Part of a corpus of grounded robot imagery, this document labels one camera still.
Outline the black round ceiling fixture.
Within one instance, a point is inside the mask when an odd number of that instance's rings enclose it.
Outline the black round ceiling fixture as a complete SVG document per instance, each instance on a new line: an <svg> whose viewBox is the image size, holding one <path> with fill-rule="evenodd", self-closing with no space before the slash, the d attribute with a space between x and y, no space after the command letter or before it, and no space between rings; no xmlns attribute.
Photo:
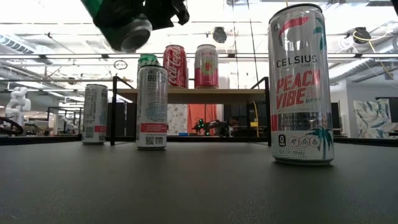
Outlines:
<svg viewBox="0 0 398 224"><path fill-rule="evenodd" d="M371 40L371 35L365 27L356 27L353 32L353 40L357 44L366 44Z"/></svg>
<svg viewBox="0 0 398 224"><path fill-rule="evenodd" d="M213 40L217 43L223 44L226 42L227 35L224 27L215 27L213 31Z"/></svg>

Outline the green Sprite can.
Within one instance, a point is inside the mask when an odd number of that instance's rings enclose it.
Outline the green Sprite can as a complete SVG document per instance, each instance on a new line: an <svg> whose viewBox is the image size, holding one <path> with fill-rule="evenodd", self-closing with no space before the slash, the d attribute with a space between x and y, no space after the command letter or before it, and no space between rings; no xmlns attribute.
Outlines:
<svg viewBox="0 0 398 224"><path fill-rule="evenodd" d="M93 20L95 15L94 0L80 1ZM119 52L135 52L148 41L152 31L152 24L146 17L146 20L138 19L121 27L97 28L101 31L113 50Z"/></svg>
<svg viewBox="0 0 398 224"><path fill-rule="evenodd" d="M154 54L140 54L137 67L141 68L144 65L160 65L160 63Z"/></svg>

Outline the person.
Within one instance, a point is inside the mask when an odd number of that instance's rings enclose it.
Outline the person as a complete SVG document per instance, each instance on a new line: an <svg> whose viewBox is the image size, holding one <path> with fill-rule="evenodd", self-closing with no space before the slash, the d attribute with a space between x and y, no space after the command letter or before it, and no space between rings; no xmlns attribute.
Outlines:
<svg viewBox="0 0 398 224"><path fill-rule="evenodd" d="M239 117L232 116L229 120L225 121L220 129L220 134L224 137L230 137L234 127L239 125Z"/></svg>

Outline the white patterned board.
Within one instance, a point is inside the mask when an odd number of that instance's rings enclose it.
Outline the white patterned board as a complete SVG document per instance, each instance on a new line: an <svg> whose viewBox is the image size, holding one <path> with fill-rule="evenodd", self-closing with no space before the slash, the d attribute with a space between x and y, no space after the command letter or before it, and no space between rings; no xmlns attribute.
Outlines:
<svg viewBox="0 0 398 224"><path fill-rule="evenodd" d="M188 105L167 105L168 136L178 136L180 133L187 132L187 115Z"/></svg>

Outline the red Coca-Cola can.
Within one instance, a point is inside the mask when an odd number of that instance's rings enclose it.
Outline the red Coca-Cola can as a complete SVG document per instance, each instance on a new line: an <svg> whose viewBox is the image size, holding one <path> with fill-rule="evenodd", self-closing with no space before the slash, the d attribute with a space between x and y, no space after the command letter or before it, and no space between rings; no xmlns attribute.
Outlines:
<svg viewBox="0 0 398 224"><path fill-rule="evenodd" d="M163 67L168 71L170 88L188 88L187 55L181 45L166 46Z"/></svg>

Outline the leaf-patterned panel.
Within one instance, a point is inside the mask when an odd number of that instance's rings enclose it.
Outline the leaf-patterned panel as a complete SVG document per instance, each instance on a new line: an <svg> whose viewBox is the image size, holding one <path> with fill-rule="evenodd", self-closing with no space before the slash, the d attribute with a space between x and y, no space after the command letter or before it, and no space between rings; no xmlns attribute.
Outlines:
<svg viewBox="0 0 398 224"><path fill-rule="evenodd" d="M398 122L392 121L392 110L388 99L354 101L353 105L359 138L398 138L389 135L393 131L398 131Z"/></svg>

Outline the tall silver Celsius can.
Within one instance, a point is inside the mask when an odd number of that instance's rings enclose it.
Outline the tall silver Celsius can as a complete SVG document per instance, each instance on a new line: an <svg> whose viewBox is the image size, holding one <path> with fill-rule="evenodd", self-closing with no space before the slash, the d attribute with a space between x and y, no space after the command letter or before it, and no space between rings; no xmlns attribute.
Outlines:
<svg viewBox="0 0 398 224"><path fill-rule="evenodd" d="M269 20L271 146L277 162L324 166L334 159L325 18L296 4Z"/></svg>
<svg viewBox="0 0 398 224"><path fill-rule="evenodd" d="M104 85L88 84L85 88L82 143L104 144L106 140L108 88Z"/></svg>
<svg viewBox="0 0 398 224"><path fill-rule="evenodd" d="M138 71L136 146L138 150L164 150L167 145L168 73L160 65Z"/></svg>

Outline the wooden shelf black frame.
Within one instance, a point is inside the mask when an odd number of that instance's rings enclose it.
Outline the wooden shelf black frame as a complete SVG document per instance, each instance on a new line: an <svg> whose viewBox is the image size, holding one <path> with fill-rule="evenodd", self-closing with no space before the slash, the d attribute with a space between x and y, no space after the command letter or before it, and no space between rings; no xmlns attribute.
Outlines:
<svg viewBox="0 0 398 224"><path fill-rule="evenodd" d="M118 95L125 97L128 100L137 100L137 90L132 86L128 89L119 89L118 82L129 85L121 77L115 76L111 79L113 93L111 103L111 133L106 137L106 140L115 145L116 141L134 141L134 137L117 136L116 135L116 97ZM168 91L168 102L171 104L243 104L255 101L258 98L264 97L266 101L267 115L270 115L270 97L269 97L269 78L264 77L258 81L250 89L179 89L171 88Z"/></svg>

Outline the white robot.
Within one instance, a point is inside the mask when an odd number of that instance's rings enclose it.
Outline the white robot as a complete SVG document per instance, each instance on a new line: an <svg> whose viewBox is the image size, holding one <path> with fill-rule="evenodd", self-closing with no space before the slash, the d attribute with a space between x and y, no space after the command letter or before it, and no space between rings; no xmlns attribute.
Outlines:
<svg viewBox="0 0 398 224"><path fill-rule="evenodd" d="M12 119L21 126L24 125L24 113L31 110L31 101L26 98L28 92L26 87L15 87L11 92L11 99L6 105L6 118Z"/></svg>

